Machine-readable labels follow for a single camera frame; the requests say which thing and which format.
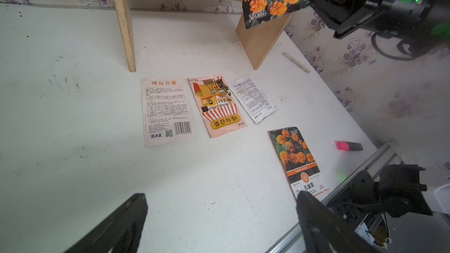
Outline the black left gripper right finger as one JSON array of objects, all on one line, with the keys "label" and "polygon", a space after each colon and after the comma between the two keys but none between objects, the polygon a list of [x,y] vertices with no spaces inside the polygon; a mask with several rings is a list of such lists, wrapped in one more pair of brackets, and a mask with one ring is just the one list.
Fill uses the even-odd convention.
[{"label": "black left gripper right finger", "polygon": [[296,212],[308,253],[377,252],[309,192],[297,195]]}]

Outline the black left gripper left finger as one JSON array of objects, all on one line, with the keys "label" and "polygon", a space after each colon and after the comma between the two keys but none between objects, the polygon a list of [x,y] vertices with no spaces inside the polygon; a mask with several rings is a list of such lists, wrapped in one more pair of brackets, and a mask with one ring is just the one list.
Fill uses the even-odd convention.
[{"label": "black left gripper left finger", "polygon": [[147,213],[145,194],[136,193],[66,251],[135,253],[138,251]]}]

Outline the orange marigold seed bag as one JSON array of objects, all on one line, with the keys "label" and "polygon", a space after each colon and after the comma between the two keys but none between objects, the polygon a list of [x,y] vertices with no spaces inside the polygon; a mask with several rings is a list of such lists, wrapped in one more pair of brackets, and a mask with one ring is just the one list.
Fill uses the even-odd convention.
[{"label": "orange marigold seed bag", "polygon": [[268,132],[295,197],[305,191],[318,196],[329,190],[321,170],[298,128]]}]

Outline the white barcode seed bag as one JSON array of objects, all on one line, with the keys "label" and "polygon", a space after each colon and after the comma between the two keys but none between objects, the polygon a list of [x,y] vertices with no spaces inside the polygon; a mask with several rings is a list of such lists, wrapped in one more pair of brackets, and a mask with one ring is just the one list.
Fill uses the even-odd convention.
[{"label": "white barcode seed bag", "polygon": [[186,79],[143,78],[141,103],[146,148],[196,139]]}]

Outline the white text seed bag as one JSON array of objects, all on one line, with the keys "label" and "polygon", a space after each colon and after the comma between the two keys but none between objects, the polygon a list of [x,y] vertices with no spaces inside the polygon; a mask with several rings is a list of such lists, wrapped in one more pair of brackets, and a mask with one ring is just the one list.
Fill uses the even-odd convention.
[{"label": "white text seed bag", "polygon": [[278,111],[277,106],[256,85],[250,75],[240,77],[227,85],[255,124],[260,124]]}]

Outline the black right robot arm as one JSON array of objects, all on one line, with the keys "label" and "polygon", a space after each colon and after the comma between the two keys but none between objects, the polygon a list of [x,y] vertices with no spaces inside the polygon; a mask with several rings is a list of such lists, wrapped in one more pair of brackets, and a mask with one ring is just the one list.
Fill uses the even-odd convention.
[{"label": "black right robot arm", "polygon": [[450,0],[308,1],[335,39],[369,30],[373,48],[392,60],[415,60],[450,44]]}]

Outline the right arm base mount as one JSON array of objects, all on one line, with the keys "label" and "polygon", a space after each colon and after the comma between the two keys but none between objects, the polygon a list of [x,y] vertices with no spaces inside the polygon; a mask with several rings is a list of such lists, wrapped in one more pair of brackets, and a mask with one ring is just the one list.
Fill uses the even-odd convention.
[{"label": "right arm base mount", "polygon": [[423,193],[427,186],[420,183],[420,172],[425,168],[418,165],[388,165],[382,169],[380,179],[368,180],[369,186],[357,191],[355,206],[364,214],[381,217],[389,214],[399,218],[407,213],[431,216],[432,210]]}]

